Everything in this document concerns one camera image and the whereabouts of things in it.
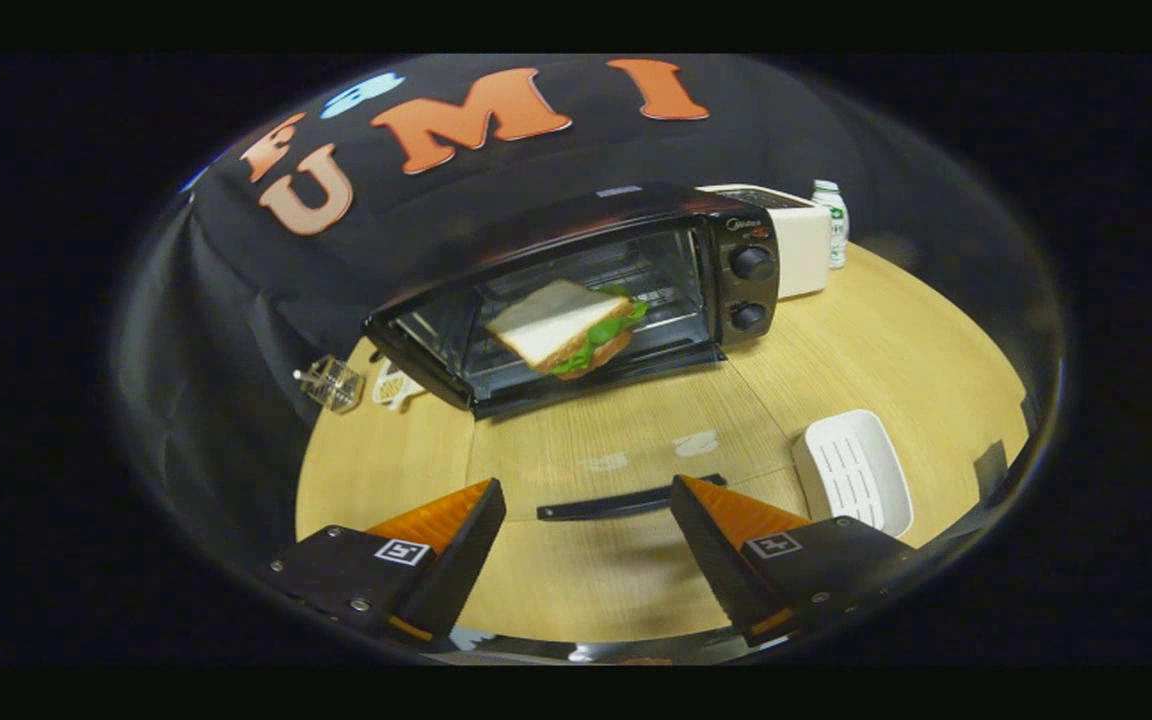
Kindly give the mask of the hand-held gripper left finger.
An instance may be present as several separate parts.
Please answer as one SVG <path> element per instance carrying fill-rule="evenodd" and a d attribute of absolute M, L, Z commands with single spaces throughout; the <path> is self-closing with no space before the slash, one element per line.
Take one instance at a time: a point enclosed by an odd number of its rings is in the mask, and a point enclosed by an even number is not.
<path fill-rule="evenodd" d="M 495 478 L 365 530 L 328 525 L 260 566 L 270 588 L 369 639 L 429 651 L 448 641 L 500 526 Z"/>

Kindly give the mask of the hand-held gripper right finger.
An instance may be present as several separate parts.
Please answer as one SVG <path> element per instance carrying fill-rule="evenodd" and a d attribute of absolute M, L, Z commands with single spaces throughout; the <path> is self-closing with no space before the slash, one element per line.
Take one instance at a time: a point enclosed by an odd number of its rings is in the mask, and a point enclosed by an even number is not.
<path fill-rule="evenodd" d="M 864 521 L 808 520 L 698 477 L 673 478 L 669 510 L 750 647 L 846 623 L 914 562 L 914 547 Z"/>

